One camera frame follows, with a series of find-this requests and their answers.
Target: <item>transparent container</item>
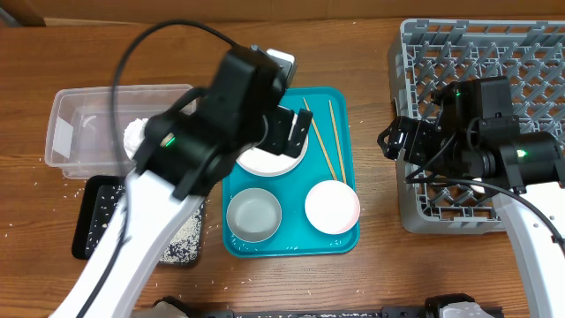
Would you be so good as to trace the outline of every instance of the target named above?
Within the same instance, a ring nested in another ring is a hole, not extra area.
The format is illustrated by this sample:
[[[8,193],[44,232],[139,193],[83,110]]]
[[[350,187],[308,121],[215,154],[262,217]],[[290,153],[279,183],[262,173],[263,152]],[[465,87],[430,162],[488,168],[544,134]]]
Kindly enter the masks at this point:
[[[165,111],[191,88],[187,84],[119,87],[117,122],[120,143],[129,123]],[[195,107],[195,102],[192,102],[185,110],[190,113]],[[49,117],[45,163],[61,168],[67,178],[117,175],[114,141],[109,125],[109,87],[59,91]],[[123,149],[122,152],[123,158],[127,158]],[[133,167],[132,161],[125,163],[129,168]]]

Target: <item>blue tray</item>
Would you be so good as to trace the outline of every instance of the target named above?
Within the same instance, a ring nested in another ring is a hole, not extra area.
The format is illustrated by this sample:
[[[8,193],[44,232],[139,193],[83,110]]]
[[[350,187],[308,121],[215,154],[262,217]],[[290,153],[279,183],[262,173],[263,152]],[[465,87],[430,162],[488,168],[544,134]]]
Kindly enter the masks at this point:
[[[347,184],[355,190],[355,174],[351,156],[350,129],[347,121],[345,98],[332,87],[305,87],[288,89],[280,105],[298,113],[304,108],[305,97],[314,114],[314,120],[339,180],[342,173],[335,146],[334,129],[329,114],[328,100],[332,101],[335,124],[342,144],[343,166]],[[321,151],[313,128],[308,133],[308,149],[302,162],[292,171],[279,177],[257,177],[238,164],[222,182],[223,244],[236,257],[297,256],[340,254],[349,252],[359,241],[359,223],[340,235],[328,235],[316,230],[305,214],[306,195],[321,181],[332,179],[328,164]],[[282,221],[270,239],[260,243],[245,243],[236,238],[226,221],[230,200],[239,192],[258,187],[271,192],[281,203]]]

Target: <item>wooden chopstick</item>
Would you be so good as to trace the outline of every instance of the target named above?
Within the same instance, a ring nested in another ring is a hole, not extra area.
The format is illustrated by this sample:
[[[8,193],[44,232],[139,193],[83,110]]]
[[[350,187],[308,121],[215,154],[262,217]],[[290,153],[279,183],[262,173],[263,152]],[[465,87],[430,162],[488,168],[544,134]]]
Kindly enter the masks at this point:
[[[334,126],[335,145],[337,146],[337,155],[339,156],[339,166],[342,168],[343,182],[346,184],[347,179],[345,178],[345,168],[343,167],[342,148],[339,145],[339,135],[337,134],[337,127],[335,126],[334,108],[332,107],[331,100],[329,101],[329,113],[332,116],[332,124]]]
[[[308,107],[308,102],[306,102],[306,99],[302,97],[302,100],[304,101],[306,110],[310,111],[310,107]],[[324,153],[324,156],[326,157],[326,163],[328,163],[329,171],[332,173],[332,177],[334,178],[334,180],[337,181],[337,177],[335,176],[334,166],[332,166],[332,163],[329,161],[328,152],[326,151],[326,147],[324,147],[324,141],[322,141],[321,139],[320,132],[318,131],[318,126],[316,125],[314,118],[312,118],[312,126],[314,127],[314,131],[316,132],[316,136],[318,136],[318,141],[320,142],[321,151]]]

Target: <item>dish rack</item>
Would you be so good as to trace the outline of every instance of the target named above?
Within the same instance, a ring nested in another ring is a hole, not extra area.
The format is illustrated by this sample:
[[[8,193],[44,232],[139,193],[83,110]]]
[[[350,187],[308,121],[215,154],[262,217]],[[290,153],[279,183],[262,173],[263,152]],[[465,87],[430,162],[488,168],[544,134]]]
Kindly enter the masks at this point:
[[[550,132],[564,148],[563,44],[565,22],[407,19],[388,51],[396,114],[433,123],[440,111],[431,103],[434,89],[454,80],[504,75],[510,81],[521,133]],[[437,188],[402,182],[415,169],[401,159],[396,164],[401,219],[407,231],[504,231],[484,194],[465,185]]]

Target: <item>black cable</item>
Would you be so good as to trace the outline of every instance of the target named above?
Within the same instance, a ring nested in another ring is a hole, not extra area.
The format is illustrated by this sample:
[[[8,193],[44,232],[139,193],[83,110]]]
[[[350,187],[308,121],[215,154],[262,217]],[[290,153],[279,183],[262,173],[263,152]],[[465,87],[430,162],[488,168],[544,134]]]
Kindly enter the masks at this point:
[[[122,55],[122,58],[120,59],[118,65],[116,67],[116,71],[114,72],[114,78],[112,80],[112,88],[111,88],[111,91],[110,91],[110,99],[109,99],[110,130],[111,130],[111,133],[112,133],[112,138],[114,139],[114,155],[116,156],[116,159],[117,159],[117,169],[118,169],[120,176],[125,176],[127,174],[127,169],[125,168],[124,155],[122,153],[123,152],[122,142],[121,142],[120,137],[119,137],[118,127],[117,127],[117,119],[116,119],[116,91],[117,91],[117,87],[119,86],[120,78],[122,77],[122,73],[124,72],[124,68],[125,68],[125,65],[127,63],[127,60],[130,58],[130,55],[133,53],[133,51],[150,34],[156,32],[156,31],[158,31],[158,30],[160,30],[164,27],[169,27],[169,26],[197,27],[197,28],[200,28],[204,31],[209,32],[210,34],[217,36],[218,38],[227,42],[232,47],[238,46],[238,44],[235,41],[231,40],[228,36],[214,30],[210,26],[206,26],[206,25],[199,23],[199,22],[183,20],[183,19],[173,19],[173,20],[158,23],[158,24],[148,28],[142,34],[138,35],[138,37],[135,38],[135,40],[133,40],[132,44],[130,44],[130,46],[127,48],[125,53]],[[96,299],[96,296],[98,295],[98,293],[100,292],[100,290],[104,286],[106,279],[108,279],[109,273],[111,272],[112,268],[114,267],[114,263],[116,262],[116,259],[117,259],[117,256],[120,253],[120,250],[122,249],[122,247],[124,246],[124,244],[126,242],[125,234],[127,232],[127,223],[128,223],[128,220],[129,220],[129,211],[128,210],[129,210],[129,207],[130,207],[130,204],[129,204],[130,203],[130,196],[129,196],[129,192],[125,188],[125,185],[124,185],[124,189],[125,189],[125,205],[124,205],[124,208],[122,210],[122,213],[124,214],[124,221],[122,223],[122,229],[120,231],[119,241],[116,244],[116,248],[114,249],[114,253],[112,254],[112,257],[110,258],[108,265],[106,266],[106,269],[104,270],[104,272],[100,276],[98,283],[93,288],[92,292],[90,293],[90,296],[88,296],[87,301],[84,303],[84,305],[80,309],[79,314],[77,315],[77,317],[79,317],[79,318],[84,317],[84,315],[88,311],[88,308],[90,308],[90,306],[92,305],[92,303]]]
[[[193,87],[180,96],[173,104],[166,110],[166,113],[177,113],[186,105],[206,94],[206,89],[204,87]]]
[[[472,132],[473,126],[474,126],[480,119],[481,119],[480,117],[475,117],[475,118],[471,119],[471,120],[469,121],[469,124],[467,125],[467,131],[465,132],[465,137],[466,137],[466,139],[467,139],[467,148],[468,148],[469,150],[471,150],[471,151],[475,148],[475,146],[473,146],[472,143],[471,143],[471,132]]]
[[[448,141],[446,141],[446,143],[443,145],[443,147],[441,147],[440,151],[438,151],[437,154],[435,154],[432,159],[428,160],[427,163],[424,163],[424,165],[420,166],[419,168],[417,168],[414,172],[412,172],[411,174],[408,175],[408,177],[406,177],[406,180],[411,180],[414,177],[416,177],[420,172],[428,169],[430,167],[430,165],[432,165],[432,163],[437,160],[437,158],[440,157],[441,154],[443,154],[449,147],[449,145],[451,145],[451,143],[453,142],[453,140],[456,139],[456,134],[453,133],[451,135],[451,137],[449,138]]]
[[[541,222],[543,222],[543,224],[546,225],[547,229],[549,229],[549,231],[554,236],[554,242],[559,244],[559,247],[561,248],[563,254],[565,255],[565,239],[563,239],[563,236],[559,233],[559,231],[555,228],[554,224],[547,218],[547,216],[545,216],[538,208],[536,208],[533,204],[531,204],[528,200],[524,199],[520,195],[515,194],[510,190],[506,190],[496,185],[489,185],[484,182],[460,179],[460,178],[416,178],[416,179],[406,180],[407,184],[418,184],[418,183],[427,184],[432,182],[442,183],[442,184],[453,183],[458,185],[482,186],[491,189],[497,193],[502,193],[504,195],[507,195],[508,197],[524,204],[525,207],[531,210],[531,212],[533,212],[533,214],[536,215],[541,220]]]

